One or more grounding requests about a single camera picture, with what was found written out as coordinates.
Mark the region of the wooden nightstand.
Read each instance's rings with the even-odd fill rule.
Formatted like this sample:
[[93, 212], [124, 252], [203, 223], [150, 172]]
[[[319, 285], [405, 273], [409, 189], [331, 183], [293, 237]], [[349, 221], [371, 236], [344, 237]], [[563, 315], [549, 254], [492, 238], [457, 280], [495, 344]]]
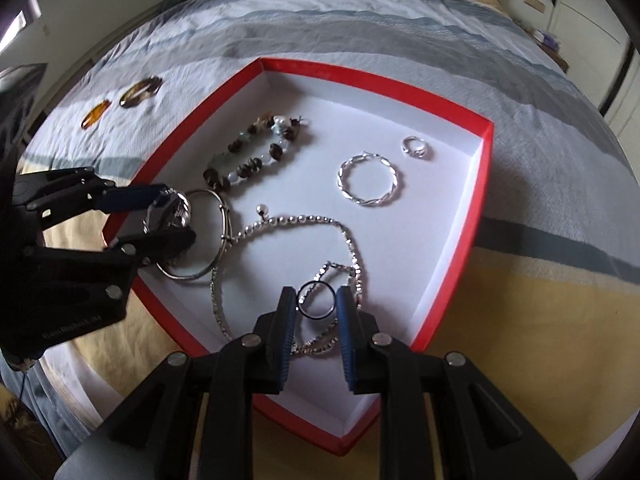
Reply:
[[560, 43], [548, 32], [534, 28], [529, 36], [533, 38], [537, 46], [544, 51], [552, 61], [562, 70], [563, 73], [567, 73], [570, 66], [565, 58], [560, 55]]

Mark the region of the plain silver bangle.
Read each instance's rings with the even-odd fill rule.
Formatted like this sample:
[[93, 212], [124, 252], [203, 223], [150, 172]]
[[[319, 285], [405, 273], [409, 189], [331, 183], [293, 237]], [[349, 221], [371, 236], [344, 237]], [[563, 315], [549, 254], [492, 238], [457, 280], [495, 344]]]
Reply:
[[194, 244], [178, 257], [157, 263], [157, 270], [174, 282], [195, 282], [213, 271], [231, 242], [231, 212], [221, 192], [194, 188], [183, 192], [190, 200]]

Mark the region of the red jewelry box tray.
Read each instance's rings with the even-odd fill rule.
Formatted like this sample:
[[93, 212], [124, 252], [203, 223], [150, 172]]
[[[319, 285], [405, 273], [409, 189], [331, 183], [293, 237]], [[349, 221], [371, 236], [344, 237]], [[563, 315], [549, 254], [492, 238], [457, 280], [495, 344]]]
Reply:
[[215, 321], [208, 275], [180, 283], [146, 268], [134, 293], [187, 354], [202, 356], [249, 332], [283, 287], [331, 261], [359, 269], [363, 309], [381, 330], [424, 350], [480, 221], [492, 122], [395, 79], [258, 58], [175, 128], [136, 181], [202, 188], [206, 162], [268, 112], [305, 127], [280, 162], [229, 196], [238, 242], [220, 259], [217, 285], [228, 333]]

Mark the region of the striped bed duvet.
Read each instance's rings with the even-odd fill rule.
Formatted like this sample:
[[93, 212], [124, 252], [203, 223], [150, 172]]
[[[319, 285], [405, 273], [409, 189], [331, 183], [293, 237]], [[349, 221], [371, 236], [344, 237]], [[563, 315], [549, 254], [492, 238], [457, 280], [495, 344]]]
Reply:
[[[21, 165], [126, 183], [260, 56], [364, 70], [492, 121], [482, 218], [430, 346], [467, 354], [579, 477], [595, 474], [639, 409], [639, 185], [604, 119], [498, 0], [181, 3], [70, 89]], [[119, 106], [152, 76], [155, 96]]]

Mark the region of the white wardrobe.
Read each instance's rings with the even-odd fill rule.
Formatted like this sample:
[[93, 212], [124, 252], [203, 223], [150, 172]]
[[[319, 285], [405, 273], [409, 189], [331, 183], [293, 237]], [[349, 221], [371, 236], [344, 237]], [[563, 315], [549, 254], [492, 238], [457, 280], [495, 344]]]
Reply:
[[631, 158], [639, 155], [639, 53], [605, 0], [554, 0], [550, 32], [567, 77], [597, 107]]

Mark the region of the amber orange bangle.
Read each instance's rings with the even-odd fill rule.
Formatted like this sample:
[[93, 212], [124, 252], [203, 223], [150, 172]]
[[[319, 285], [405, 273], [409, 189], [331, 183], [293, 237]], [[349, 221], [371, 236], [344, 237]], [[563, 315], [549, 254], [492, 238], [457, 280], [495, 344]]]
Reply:
[[111, 100], [103, 100], [99, 102], [99, 104], [96, 104], [96, 106], [89, 110], [88, 113], [85, 114], [85, 117], [82, 118], [82, 121], [80, 123], [81, 129], [87, 130], [94, 124], [96, 124], [104, 115], [104, 113], [110, 108], [111, 104]]

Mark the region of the dark brown bangle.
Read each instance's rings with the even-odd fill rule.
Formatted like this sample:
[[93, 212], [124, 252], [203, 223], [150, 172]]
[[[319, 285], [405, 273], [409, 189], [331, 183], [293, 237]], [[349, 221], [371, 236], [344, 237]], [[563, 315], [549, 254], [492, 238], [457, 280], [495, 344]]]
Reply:
[[120, 97], [119, 106], [131, 108], [140, 105], [143, 101], [155, 96], [162, 84], [163, 79], [159, 76], [152, 76], [136, 82]]

